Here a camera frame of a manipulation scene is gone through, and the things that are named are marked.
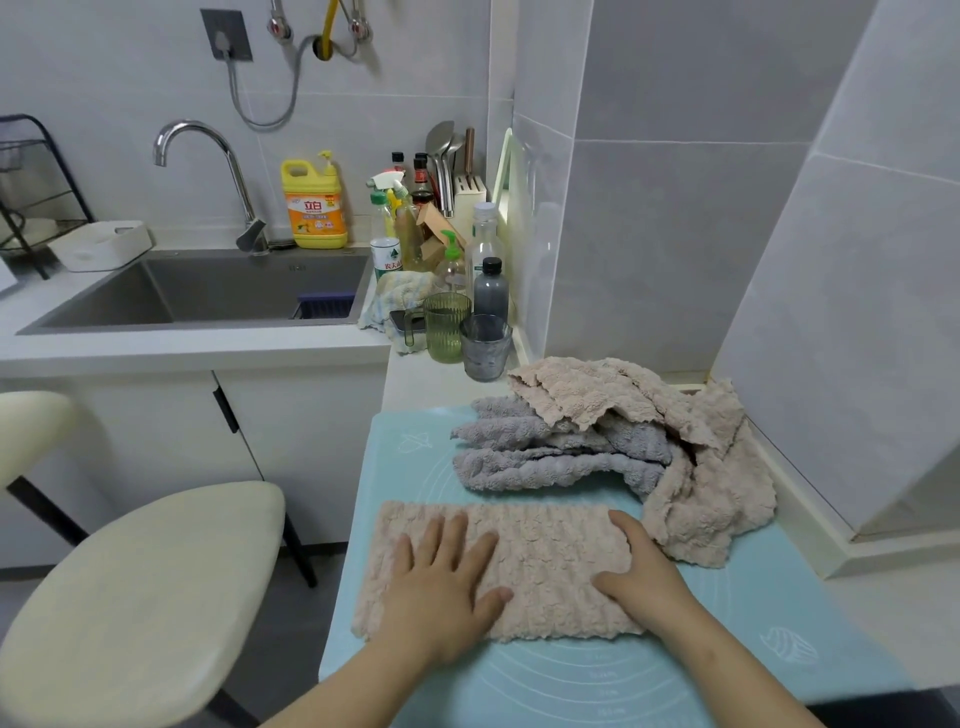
faucet handle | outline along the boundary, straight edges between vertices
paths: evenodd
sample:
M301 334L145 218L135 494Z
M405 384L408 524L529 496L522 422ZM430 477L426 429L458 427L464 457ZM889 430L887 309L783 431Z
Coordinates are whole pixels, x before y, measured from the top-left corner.
M267 224L259 218L250 221L247 229L241 232L237 238L237 248L244 253L262 254L269 252L267 236L264 234L266 227Z

floor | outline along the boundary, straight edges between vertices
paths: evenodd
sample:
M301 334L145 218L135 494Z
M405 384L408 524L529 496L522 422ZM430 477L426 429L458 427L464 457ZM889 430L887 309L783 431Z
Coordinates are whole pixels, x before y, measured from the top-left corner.
M340 583L343 556L311 559L319 584L307 589L290 559L280 559L260 613L225 689L261 720L317 684L317 668ZM0 582L0 634L6 632L37 581ZM884 695L815 708L828 728L960 728L950 702L960 706L960 687L942 692ZM179 728L225 728L201 713ZM0 719L0 728L11 726Z

forearm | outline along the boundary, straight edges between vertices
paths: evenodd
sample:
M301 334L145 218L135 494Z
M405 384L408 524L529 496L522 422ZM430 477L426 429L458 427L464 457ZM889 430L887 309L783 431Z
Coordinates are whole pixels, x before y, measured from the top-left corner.
M374 640L264 728L387 728L426 672L416 652Z
M663 642L697 685L720 728L822 728L750 650L707 611Z

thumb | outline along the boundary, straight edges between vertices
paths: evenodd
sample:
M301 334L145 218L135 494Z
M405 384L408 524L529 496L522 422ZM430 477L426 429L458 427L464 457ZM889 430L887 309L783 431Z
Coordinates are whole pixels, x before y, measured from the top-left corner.
M623 594L624 587L626 587L625 581L625 574L614 573L613 571L600 571L590 579L593 587L600 594L607 595L617 601L619 601L620 595Z
M490 632L493 623L503 614L503 608L507 606L507 602L513 598L513 590L497 587L477 599L476 606L473 607L473 616L481 637Z

finger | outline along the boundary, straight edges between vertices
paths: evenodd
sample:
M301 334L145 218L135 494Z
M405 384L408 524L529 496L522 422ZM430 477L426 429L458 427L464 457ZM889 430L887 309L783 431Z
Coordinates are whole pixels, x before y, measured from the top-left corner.
M499 536L496 535L495 531L488 531L477 539L477 543L471 546L470 550L464 554L464 558L460 560L457 575L471 589L477 585L480 577L483 576L483 572L487 569L487 564L493 557L498 539Z
M623 589L626 586L623 574L613 573L612 571L595 573L593 578L590 579L590 583L593 584L593 587L600 594L606 595L616 601L619 601L620 595L623 594Z
M647 529L629 513L611 511L610 522L623 531L623 534L627 537L627 543L630 544L630 551L635 551L653 543Z
M426 525L426 531L423 538L420 539L420 545L417 546L417 553L414 556L414 567L423 569L433 564L433 559L437 555L437 546L440 544L440 535L444 532L444 517L437 516L430 519Z
M476 620L478 637L483 637L490 632L493 623L503 614L503 608L507 606L507 602L513 598L512 589L497 587L477 599L477 604L473 607L473 617Z
M394 547L394 578L402 576L414 566L414 550L410 537L400 534Z
M464 539L467 537L467 514L461 511L444 526L444 535L440 539L440 548L437 549L437 558L433 560L435 566L444 569L456 569L460 561L460 554L464 550Z

